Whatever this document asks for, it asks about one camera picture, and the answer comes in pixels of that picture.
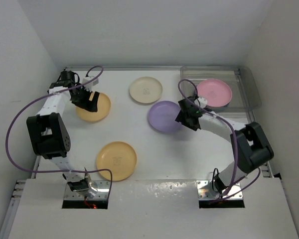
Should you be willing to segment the yellow plate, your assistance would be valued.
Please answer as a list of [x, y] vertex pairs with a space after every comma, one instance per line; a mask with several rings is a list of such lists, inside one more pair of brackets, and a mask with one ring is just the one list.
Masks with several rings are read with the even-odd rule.
[[130, 177], [137, 165], [137, 154], [132, 146], [122, 141], [115, 141], [105, 145], [96, 158], [96, 167], [102, 177], [113, 181], [122, 181]]
[[111, 101], [106, 94], [99, 94], [97, 108], [97, 112], [89, 112], [87, 110], [76, 107], [76, 114], [80, 119], [87, 122], [97, 122], [102, 120], [109, 114], [111, 109]]

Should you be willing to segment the purple plate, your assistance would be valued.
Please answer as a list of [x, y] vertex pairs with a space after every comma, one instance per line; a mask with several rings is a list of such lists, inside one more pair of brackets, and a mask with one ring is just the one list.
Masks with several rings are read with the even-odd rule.
[[221, 107], [212, 107], [212, 106], [206, 106], [206, 108], [208, 108], [209, 110], [216, 112], [216, 113], [221, 113], [221, 112], [225, 112], [228, 108], [228, 104], [225, 106], [221, 106]]
[[152, 128], [163, 133], [174, 133], [180, 130], [181, 123], [176, 121], [180, 112], [178, 104], [172, 101], [155, 103], [148, 112], [148, 122]]

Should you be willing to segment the pink plate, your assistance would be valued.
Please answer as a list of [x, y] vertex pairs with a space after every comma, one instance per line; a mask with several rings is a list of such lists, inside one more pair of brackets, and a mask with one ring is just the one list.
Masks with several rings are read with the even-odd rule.
[[206, 79], [197, 85], [200, 97], [208, 101], [208, 106], [221, 107], [229, 104], [232, 100], [232, 90], [223, 81], [218, 79]]

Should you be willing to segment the cream plate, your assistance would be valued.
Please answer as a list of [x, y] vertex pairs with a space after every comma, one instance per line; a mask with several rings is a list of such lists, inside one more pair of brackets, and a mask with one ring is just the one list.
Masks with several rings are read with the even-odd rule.
[[129, 87], [130, 96], [138, 103], [151, 104], [162, 96], [163, 87], [159, 80], [153, 77], [140, 77]]

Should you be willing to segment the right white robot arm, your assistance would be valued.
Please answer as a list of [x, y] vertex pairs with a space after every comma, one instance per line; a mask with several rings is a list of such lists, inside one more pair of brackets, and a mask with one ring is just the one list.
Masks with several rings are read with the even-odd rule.
[[259, 123], [243, 124], [226, 119], [208, 108], [196, 105], [193, 98], [178, 102], [175, 121], [197, 131], [209, 131], [232, 145], [234, 161], [214, 174], [209, 183], [217, 195], [225, 195], [235, 183], [274, 157], [274, 151]]

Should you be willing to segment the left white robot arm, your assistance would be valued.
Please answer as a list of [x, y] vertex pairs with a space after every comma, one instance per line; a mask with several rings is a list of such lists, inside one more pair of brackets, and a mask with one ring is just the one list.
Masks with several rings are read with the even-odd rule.
[[100, 94], [91, 88], [97, 83], [98, 78], [89, 74], [80, 80], [77, 73], [62, 71], [57, 81], [50, 85], [49, 96], [41, 110], [26, 120], [34, 153], [62, 170], [71, 191], [89, 199], [96, 196], [98, 188], [86, 168], [77, 169], [71, 161], [71, 140], [62, 115], [68, 102], [89, 113], [96, 113]]

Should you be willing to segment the clear plastic bin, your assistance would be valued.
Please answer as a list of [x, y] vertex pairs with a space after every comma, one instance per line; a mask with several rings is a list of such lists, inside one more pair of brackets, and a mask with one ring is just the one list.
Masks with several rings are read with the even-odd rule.
[[242, 113], [262, 105], [252, 72], [246, 67], [183, 66], [180, 78], [185, 80], [181, 90], [186, 96], [206, 99], [207, 107], [217, 113]]

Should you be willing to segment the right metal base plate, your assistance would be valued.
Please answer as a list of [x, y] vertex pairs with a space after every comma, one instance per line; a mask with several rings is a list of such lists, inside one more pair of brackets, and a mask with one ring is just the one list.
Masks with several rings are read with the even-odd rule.
[[242, 200], [243, 193], [241, 191], [241, 184], [236, 183], [232, 186], [228, 194], [220, 194], [212, 189], [211, 180], [197, 180], [197, 193], [200, 201], [213, 201], [217, 199], [225, 200]]

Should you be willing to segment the metal base plate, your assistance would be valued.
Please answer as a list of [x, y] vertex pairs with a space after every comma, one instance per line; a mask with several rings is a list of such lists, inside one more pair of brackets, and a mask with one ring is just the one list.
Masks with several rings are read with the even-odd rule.
[[217, 199], [225, 200], [242, 200], [243, 193], [241, 191], [241, 184], [236, 183], [232, 186], [228, 194], [220, 194], [212, 189], [211, 180], [197, 180], [197, 193], [200, 201], [213, 201]]
[[[95, 180], [92, 182], [93, 188], [97, 189], [98, 192], [95, 193], [95, 195], [92, 197], [89, 197], [88, 200], [94, 200], [94, 201], [103, 201], [107, 200], [108, 198], [108, 193], [109, 193], [109, 187], [110, 187], [110, 182], [109, 181], [104, 181], [104, 180]], [[71, 191], [68, 185], [65, 187], [65, 192], [64, 192], [64, 200], [84, 200], [84, 196]]]

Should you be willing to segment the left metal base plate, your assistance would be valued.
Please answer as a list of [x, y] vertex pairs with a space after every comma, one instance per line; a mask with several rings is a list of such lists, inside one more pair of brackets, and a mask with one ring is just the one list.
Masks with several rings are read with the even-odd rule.
[[[88, 200], [94, 200], [94, 201], [103, 201], [107, 200], [108, 198], [108, 193], [109, 193], [109, 187], [110, 187], [110, 182], [109, 181], [104, 181], [104, 180], [95, 180], [92, 182], [93, 188], [97, 189], [98, 192], [95, 193], [95, 195], [92, 197], [89, 197]], [[65, 187], [65, 192], [64, 192], [64, 200], [84, 200], [84, 196], [71, 191], [68, 185]]]

